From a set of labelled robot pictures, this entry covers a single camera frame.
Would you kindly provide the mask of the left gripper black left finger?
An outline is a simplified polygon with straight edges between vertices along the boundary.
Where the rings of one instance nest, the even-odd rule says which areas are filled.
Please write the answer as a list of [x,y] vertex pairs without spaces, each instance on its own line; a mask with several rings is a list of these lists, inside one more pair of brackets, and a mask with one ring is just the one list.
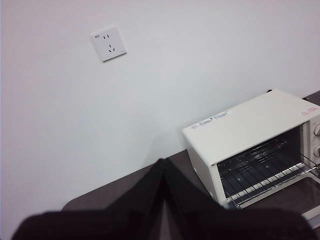
[[164,201],[165,159],[131,189],[99,210],[55,211],[26,218],[14,240],[145,240]]

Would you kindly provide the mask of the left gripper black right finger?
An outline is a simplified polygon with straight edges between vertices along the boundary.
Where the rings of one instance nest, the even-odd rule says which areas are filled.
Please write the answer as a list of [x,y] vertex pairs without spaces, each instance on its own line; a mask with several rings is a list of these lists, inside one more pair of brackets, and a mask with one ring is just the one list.
[[314,240],[299,214],[275,209],[225,209],[165,159],[167,202],[186,240]]

